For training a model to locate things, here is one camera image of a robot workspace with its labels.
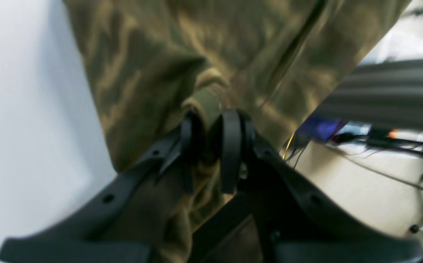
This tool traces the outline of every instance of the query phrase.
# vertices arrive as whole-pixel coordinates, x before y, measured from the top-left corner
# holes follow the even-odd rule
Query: camouflage fabric
[[[180,121],[241,108],[276,148],[385,35],[409,0],[65,0],[112,163],[122,171]],[[160,251],[188,258],[223,205],[216,164],[171,215]]]

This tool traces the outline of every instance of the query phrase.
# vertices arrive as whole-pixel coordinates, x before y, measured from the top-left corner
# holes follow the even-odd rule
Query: white wall
[[[65,15],[59,0],[0,0],[0,244],[115,175]]]

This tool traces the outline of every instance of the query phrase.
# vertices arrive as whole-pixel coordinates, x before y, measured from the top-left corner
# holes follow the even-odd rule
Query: yellow wire
[[[291,141],[293,140],[293,137],[294,137],[294,133],[293,135],[291,135],[291,138],[289,138],[288,145],[286,146],[286,151],[283,153],[283,159],[286,159],[286,153],[288,153],[288,148],[289,148],[289,145],[291,144]]]

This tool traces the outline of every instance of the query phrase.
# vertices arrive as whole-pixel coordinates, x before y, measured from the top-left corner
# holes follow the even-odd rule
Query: beige surface
[[[350,158],[409,182],[418,183],[423,173],[423,159],[411,156]],[[310,143],[297,170],[358,220],[384,233],[410,236],[409,227],[423,223],[422,191],[357,166],[322,145]],[[413,236],[423,241],[423,234]]]

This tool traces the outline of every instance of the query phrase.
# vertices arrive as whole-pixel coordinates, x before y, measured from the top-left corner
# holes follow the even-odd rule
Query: screw hole
[[[313,203],[316,203],[317,205],[320,205],[322,203],[322,200],[320,199],[320,197],[316,195],[311,195],[310,201],[312,201]]]
[[[106,195],[104,198],[103,198],[103,203],[110,203],[110,202],[112,202],[114,200],[114,195]]]

